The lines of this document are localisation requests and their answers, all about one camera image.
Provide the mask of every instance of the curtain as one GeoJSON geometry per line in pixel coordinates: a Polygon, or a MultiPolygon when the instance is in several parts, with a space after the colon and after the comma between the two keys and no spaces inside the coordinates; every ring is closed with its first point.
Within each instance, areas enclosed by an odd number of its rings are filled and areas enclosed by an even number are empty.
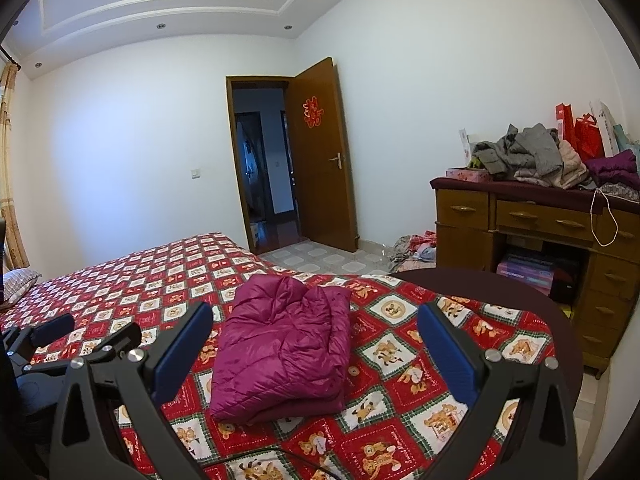
{"type": "Polygon", "coordinates": [[[6,222],[3,263],[9,269],[29,267],[15,217],[14,194],[11,189],[11,170],[9,167],[11,98],[14,94],[17,73],[17,67],[13,63],[7,63],[2,70],[2,77],[0,77],[0,212],[6,222]]]}

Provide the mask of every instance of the drawer handle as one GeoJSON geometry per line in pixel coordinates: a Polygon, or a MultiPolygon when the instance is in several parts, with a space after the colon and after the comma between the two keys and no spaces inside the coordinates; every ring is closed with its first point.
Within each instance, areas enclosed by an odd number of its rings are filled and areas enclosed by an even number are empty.
{"type": "Polygon", "coordinates": [[[590,335],[583,335],[584,339],[586,339],[589,343],[596,343],[596,345],[602,344],[602,341],[597,337],[591,337],[590,335]]]}
{"type": "Polygon", "coordinates": [[[579,222],[574,222],[573,220],[556,220],[560,225],[565,227],[572,227],[573,229],[584,229],[584,225],[579,222]]]}
{"type": "Polygon", "coordinates": [[[512,211],[509,214],[511,216],[515,216],[516,218],[522,218],[524,220],[537,220],[538,219],[537,216],[532,215],[531,213],[523,213],[523,212],[512,211]]]}
{"type": "Polygon", "coordinates": [[[597,306],[596,310],[599,313],[604,314],[605,316],[613,316],[615,314],[613,310],[611,310],[610,308],[607,308],[606,306],[597,306]]]}
{"type": "Polygon", "coordinates": [[[452,205],[451,208],[453,211],[458,211],[460,213],[475,213],[476,210],[473,207],[468,207],[466,205],[452,205]]]}
{"type": "Polygon", "coordinates": [[[626,278],[619,276],[617,274],[611,274],[610,272],[605,272],[604,275],[609,278],[612,282],[625,283],[626,278]]]}

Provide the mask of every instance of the door handle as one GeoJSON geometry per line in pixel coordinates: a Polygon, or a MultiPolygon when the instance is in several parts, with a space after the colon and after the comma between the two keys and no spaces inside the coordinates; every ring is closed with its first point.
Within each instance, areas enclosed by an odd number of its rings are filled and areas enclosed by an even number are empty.
{"type": "Polygon", "coordinates": [[[590,335],[583,335],[582,337],[589,343],[596,343],[596,345],[602,344],[602,341],[600,341],[600,339],[598,339],[597,337],[592,337],[590,335]]]}
{"type": "Polygon", "coordinates": [[[597,306],[596,310],[599,313],[604,314],[605,316],[613,316],[615,314],[613,310],[611,310],[610,308],[607,308],[606,306],[597,306]]]}
{"type": "Polygon", "coordinates": [[[619,276],[617,274],[611,274],[610,272],[605,272],[604,274],[607,278],[609,278],[612,282],[624,283],[626,282],[626,278],[619,276]]]}
{"type": "Polygon", "coordinates": [[[334,158],[330,158],[329,162],[338,162],[338,169],[341,170],[342,169],[342,156],[340,155],[340,152],[338,152],[338,154],[336,156],[334,156],[334,158]]]}
{"type": "Polygon", "coordinates": [[[523,218],[525,220],[537,220],[538,219],[537,216],[532,215],[530,213],[510,212],[509,214],[511,216],[515,216],[516,218],[523,218]]]}
{"type": "Polygon", "coordinates": [[[468,207],[466,205],[452,205],[450,206],[450,208],[453,209],[453,211],[459,211],[461,213],[475,213],[476,209],[473,207],[468,207]]]}
{"type": "Polygon", "coordinates": [[[556,220],[560,225],[572,227],[574,229],[584,229],[584,225],[574,222],[573,220],[556,220]]]}

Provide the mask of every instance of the red shopping bag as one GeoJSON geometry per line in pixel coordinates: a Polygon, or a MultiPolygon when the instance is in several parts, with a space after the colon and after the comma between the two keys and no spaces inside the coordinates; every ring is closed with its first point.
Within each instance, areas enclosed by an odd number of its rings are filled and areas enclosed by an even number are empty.
{"type": "Polygon", "coordinates": [[[571,105],[564,103],[556,107],[556,120],[558,120],[558,136],[566,140],[575,150],[574,115],[571,113],[571,105]]]}
{"type": "Polygon", "coordinates": [[[580,155],[583,162],[591,158],[601,158],[604,156],[602,137],[598,129],[598,123],[591,114],[585,114],[575,120],[575,142],[574,149],[580,155]]]}

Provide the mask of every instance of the curtain rod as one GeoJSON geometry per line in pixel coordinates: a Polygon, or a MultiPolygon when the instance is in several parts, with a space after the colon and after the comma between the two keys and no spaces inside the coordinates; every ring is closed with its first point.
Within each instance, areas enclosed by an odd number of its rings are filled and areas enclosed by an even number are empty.
{"type": "Polygon", "coordinates": [[[0,45],[0,52],[4,54],[4,56],[7,58],[9,63],[13,63],[15,66],[17,66],[18,70],[22,68],[13,57],[9,56],[9,53],[4,49],[4,47],[2,47],[2,45],[0,45]]]}

